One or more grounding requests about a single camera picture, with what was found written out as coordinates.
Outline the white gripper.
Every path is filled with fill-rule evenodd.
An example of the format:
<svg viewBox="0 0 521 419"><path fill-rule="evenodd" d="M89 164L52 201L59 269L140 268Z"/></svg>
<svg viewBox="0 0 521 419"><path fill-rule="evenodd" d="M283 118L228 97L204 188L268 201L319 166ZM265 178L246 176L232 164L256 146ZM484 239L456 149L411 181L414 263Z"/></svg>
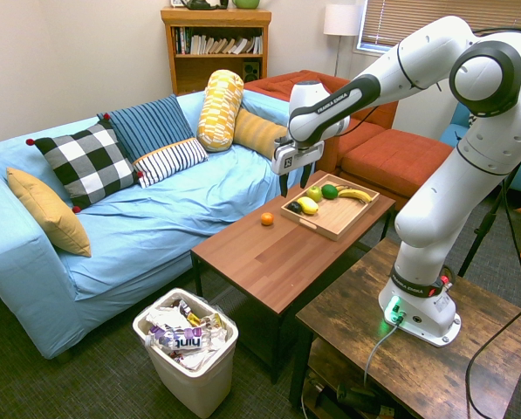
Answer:
<svg viewBox="0 0 521 419"><path fill-rule="evenodd" d="M274 146L271 169L279 175L281 196L288 194L288 173L297 168L303 167L300 188L304 189L312 174L313 163L322 157L324 142L319 141L309 147L301 148L294 140L279 138L274 142Z"/></svg>

